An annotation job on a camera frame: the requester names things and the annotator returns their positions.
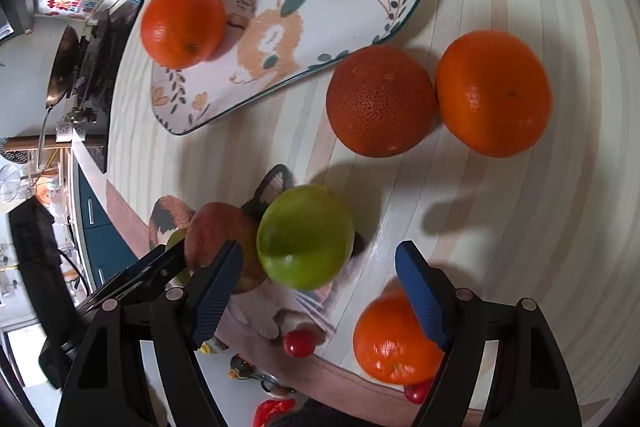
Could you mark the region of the red apple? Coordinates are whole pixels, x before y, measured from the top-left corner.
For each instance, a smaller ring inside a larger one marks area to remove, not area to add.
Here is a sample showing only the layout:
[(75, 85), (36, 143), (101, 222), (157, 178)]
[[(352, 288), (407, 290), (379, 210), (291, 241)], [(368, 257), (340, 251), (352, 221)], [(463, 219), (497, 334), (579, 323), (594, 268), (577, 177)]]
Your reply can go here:
[(243, 268), (233, 292), (243, 294), (252, 291), (267, 278), (257, 256), (257, 229), (256, 221), (239, 207), (224, 202), (204, 205), (186, 229), (186, 266), (193, 271), (208, 267), (224, 243), (235, 241), (242, 249)]

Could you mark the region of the black gas stove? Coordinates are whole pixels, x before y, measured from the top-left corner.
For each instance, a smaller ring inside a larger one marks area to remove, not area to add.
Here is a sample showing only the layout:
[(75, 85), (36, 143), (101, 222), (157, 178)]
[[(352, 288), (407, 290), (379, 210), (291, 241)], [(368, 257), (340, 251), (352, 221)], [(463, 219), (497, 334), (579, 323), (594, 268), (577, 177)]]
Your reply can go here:
[(80, 42), (82, 57), (73, 89), (76, 103), (67, 116), (102, 172), (107, 167), (116, 77), (143, 3), (126, 0), (113, 13), (102, 12)]

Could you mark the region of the cherry tomato on cat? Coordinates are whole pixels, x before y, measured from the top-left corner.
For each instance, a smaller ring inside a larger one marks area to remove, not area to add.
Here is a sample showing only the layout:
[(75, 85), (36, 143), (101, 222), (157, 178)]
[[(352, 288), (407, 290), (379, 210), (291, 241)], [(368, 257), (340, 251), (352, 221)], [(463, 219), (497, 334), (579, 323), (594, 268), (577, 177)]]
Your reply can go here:
[(309, 329), (294, 329), (283, 337), (283, 349), (292, 358), (307, 358), (316, 349), (316, 337)]

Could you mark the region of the striped cat print mat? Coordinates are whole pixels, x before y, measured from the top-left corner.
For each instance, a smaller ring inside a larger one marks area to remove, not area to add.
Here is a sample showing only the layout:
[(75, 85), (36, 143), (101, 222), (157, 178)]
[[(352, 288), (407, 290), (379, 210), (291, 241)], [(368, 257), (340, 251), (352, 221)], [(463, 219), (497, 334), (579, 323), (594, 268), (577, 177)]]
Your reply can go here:
[(422, 0), (395, 44), (434, 68), (451, 41), (478, 28), (525, 41), (552, 81), (544, 137), (512, 158), (477, 155), (445, 128), (401, 156), (358, 156), (326, 119), (329, 72), (173, 135), (152, 111), (168, 95), (152, 87), (152, 61), (131, 37), (116, 80), (107, 197), (128, 227), (145, 229), (162, 196), (192, 208), (240, 205), (272, 166), (288, 166), (349, 203), (367, 247), (329, 305), (334, 332), (311, 379), (262, 340), (257, 293), (235, 313), (234, 350), (322, 401), (409, 424), (414, 406), (364, 378), (352, 330), (394, 276), (395, 247), (410, 239), (485, 299), (535, 299), (585, 424), (599, 426), (639, 367), (639, 0)]

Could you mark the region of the large orange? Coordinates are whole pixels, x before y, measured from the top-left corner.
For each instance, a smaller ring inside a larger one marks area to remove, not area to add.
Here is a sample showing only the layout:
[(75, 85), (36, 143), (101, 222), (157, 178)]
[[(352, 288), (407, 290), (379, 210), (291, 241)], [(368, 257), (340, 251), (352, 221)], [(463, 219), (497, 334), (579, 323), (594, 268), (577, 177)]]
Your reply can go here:
[(226, 25), (222, 0), (150, 0), (142, 15), (141, 40), (158, 65), (186, 69), (214, 54)]

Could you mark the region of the green apple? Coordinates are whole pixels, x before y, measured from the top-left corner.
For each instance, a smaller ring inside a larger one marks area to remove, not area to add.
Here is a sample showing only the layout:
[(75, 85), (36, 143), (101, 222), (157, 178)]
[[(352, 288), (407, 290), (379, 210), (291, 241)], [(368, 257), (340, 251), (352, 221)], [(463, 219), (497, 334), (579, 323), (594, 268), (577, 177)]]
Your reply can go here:
[(166, 251), (172, 251), (179, 245), (178, 251), (173, 253), (168, 265), (168, 273), (171, 275), (172, 286), (184, 287), (189, 283), (191, 271), (186, 266), (186, 258), (183, 251), (183, 239), (186, 238), (186, 229), (178, 229), (171, 233), (166, 242)]
[(354, 240), (349, 207), (328, 188), (306, 184), (290, 188), (269, 205), (259, 223), (256, 248), (270, 280), (314, 291), (340, 273)]

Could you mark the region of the dark orange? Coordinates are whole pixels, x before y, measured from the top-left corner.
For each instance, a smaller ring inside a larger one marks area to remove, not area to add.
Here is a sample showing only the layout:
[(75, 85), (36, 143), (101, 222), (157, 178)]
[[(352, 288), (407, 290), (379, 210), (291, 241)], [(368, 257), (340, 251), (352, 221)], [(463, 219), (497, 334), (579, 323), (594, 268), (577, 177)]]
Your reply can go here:
[(326, 116), (343, 145), (361, 156), (408, 152), (431, 131), (437, 98), (426, 69), (393, 46), (367, 46), (338, 64)]

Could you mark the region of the cherry tomato near edge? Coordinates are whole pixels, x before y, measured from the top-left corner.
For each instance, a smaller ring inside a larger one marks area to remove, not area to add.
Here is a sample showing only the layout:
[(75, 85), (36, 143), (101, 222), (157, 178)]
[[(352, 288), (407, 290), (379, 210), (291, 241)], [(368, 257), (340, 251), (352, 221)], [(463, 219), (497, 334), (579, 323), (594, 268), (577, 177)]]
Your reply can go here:
[(426, 381), (420, 381), (420, 383), (405, 386), (405, 398), (411, 403), (423, 404), (430, 394), (433, 384), (434, 379), (429, 378)]

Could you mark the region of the bright orange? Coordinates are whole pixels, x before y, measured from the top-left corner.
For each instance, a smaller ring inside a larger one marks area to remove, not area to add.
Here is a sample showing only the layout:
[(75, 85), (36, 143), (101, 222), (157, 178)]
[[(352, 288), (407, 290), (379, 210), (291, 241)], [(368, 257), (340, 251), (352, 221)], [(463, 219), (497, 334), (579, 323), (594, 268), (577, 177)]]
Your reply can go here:
[(525, 42), (501, 30), (470, 31), (450, 43), (437, 65), (435, 90), (448, 130), (489, 157), (533, 147), (552, 114), (544, 65)]

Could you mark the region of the blue kitchen cabinet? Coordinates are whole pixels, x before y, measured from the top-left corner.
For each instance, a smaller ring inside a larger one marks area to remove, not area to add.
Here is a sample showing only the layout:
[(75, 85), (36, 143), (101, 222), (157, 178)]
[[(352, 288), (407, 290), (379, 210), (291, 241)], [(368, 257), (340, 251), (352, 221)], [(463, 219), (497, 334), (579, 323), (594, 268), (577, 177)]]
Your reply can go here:
[(96, 193), (76, 159), (73, 160), (75, 199), (79, 207), (79, 233), (89, 279), (100, 287), (133, 265), (136, 256), (107, 217)]

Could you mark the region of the black frying pan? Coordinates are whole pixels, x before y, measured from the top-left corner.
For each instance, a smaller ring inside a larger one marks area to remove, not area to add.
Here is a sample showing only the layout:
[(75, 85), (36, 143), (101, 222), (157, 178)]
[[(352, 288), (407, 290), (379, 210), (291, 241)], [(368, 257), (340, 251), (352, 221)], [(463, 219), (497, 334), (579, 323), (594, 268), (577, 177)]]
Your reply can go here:
[(68, 95), (73, 87), (74, 75), (79, 50), (77, 31), (67, 25), (53, 61), (46, 94), (46, 115), (44, 115), (37, 147), (37, 170), (43, 167), (44, 143), (46, 143), (46, 128), (51, 110)]

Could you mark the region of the floral oval ceramic plate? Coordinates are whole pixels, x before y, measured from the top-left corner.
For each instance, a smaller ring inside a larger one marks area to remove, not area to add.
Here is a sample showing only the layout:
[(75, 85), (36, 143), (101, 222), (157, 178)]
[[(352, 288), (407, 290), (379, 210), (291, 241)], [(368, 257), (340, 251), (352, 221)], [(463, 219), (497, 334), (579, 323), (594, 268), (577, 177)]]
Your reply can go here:
[(188, 69), (154, 65), (151, 105), (185, 135), (401, 30), (421, 0), (222, 0), (224, 41)]

